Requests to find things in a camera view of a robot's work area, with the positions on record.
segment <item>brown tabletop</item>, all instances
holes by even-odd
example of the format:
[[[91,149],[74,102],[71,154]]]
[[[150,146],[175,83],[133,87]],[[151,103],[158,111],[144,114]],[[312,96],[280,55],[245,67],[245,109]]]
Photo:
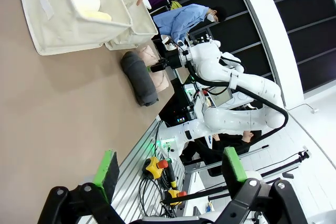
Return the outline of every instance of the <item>brown tabletop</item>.
[[[20,0],[0,0],[0,223],[36,223],[54,186],[73,189],[106,149],[121,162],[173,94],[137,105],[105,47],[40,56]]]

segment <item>white basket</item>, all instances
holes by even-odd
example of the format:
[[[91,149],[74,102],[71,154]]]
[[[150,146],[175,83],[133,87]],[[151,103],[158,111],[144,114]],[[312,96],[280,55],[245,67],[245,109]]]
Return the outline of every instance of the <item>white basket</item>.
[[[123,0],[100,0],[99,11],[112,21],[85,18],[72,0],[22,0],[30,35],[40,55],[101,47],[129,27],[132,19]]]
[[[158,34],[156,26],[143,3],[137,6],[138,0],[123,0],[132,18],[133,25],[105,46],[109,50],[136,48]]]

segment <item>person in black clothing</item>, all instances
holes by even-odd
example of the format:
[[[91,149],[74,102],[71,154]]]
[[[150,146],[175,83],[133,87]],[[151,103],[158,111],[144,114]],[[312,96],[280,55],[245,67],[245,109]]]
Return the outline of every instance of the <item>person in black clothing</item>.
[[[192,160],[195,153],[199,153],[199,156],[206,164],[216,163],[222,160],[221,153],[225,147],[239,147],[238,155],[248,152],[250,142],[261,136],[261,131],[244,131],[243,135],[229,135],[229,134],[215,134],[213,135],[212,150],[208,148],[205,138],[197,138],[195,141],[190,141],[188,146],[183,150],[180,156],[183,163]]]

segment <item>man in blue shirt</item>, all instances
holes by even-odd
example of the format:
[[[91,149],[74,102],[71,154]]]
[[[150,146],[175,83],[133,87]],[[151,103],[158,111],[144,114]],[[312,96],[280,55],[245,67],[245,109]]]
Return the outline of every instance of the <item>man in blue shirt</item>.
[[[226,19],[226,11],[223,7],[206,7],[191,4],[178,9],[170,10],[153,17],[161,35],[171,36],[177,43],[184,41],[184,37],[205,17],[211,22],[222,22]]]

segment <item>bolt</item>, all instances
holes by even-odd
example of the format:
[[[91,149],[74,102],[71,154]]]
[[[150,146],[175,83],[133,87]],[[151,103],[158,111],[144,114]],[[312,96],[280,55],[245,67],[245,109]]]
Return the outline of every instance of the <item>bolt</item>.
[[[250,186],[256,186],[257,182],[255,180],[251,180],[249,184],[250,184]]]
[[[84,187],[84,191],[91,191],[91,187],[90,186]]]
[[[280,187],[280,189],[284,189],[285,185],[284,185],[284,183],[279,183],[278,187]]]
[[[64,193],[64,191],[62,189],[57,190],[57,195],[62,195],[63,193]]]

